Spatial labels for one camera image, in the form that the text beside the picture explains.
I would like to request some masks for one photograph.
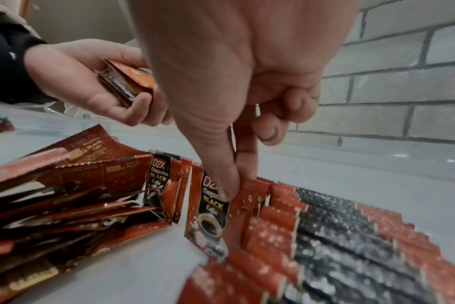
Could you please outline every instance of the hand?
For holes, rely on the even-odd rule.
[[[358,0],[127,4],[169,110],[224,200],[240,175],[257,176],[258,138],[278,144],[289,122],[315,113],[323,69],[358,11]]]
[[[130,108],[124,107],[94,74],[94,70],[106,68],[102,58],[147,68],[140,49],[94,39],[32,47],[25,54],[24,64],[41,91],[61,101],[129,126],[173,122],[158,87],[154,88],[154,99],[149,93],[141,93]]]

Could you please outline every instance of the sleeve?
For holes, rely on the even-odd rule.
[[[22,25],[0,22],[0,101],[43,104],[56,100],[39,90],[24,65],[26,51],[45,43]]]

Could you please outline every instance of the white table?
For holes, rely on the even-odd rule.
[[[91,120],[0,108],[0,117],[6,116],[17,131],[0,135],[0,163],[97,124]],[[105,127],[122,143],[134,148],[158,149],[199,161],[183,139],[149,135],[140,128],[117,124],[105,124]],[[443,174],[434,178],[436,170],[442,171],[439,164],[422,165],[423,170],[431,172],[428,178],[417,175],[416,170],[406,173],[411,162],[405,159],[399,160],[403,162],[404,172],[400,173],[368,164],[391,164],[393,160],[387,157],[370,155],[364,161],[363,154],[333,150],[323,153],[319,149],[311,152],[306,154],[328,156],[320,160],[261,153],[259,175],[401,212],[405,222],[412,222],[428,233],[432,242],[442,247],[445,258],[455,263],[455,178]],[[340,162],[346,158],[351,160],[350,164]],[[414,163],[413,168],[419,167],[419,163]],[[183,238],[188,194],[178,226],[81,262],[76,270],[41,284],[14,303],[175,303],[190,271],[206,260]]]

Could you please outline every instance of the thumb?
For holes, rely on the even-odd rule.
[[[183,119],[177,120],[176,124],[198,154],[204,170],[215,181],[219,198],[223,201],[234,199],[239,191],[240,175],[231,127],[208,130]]]

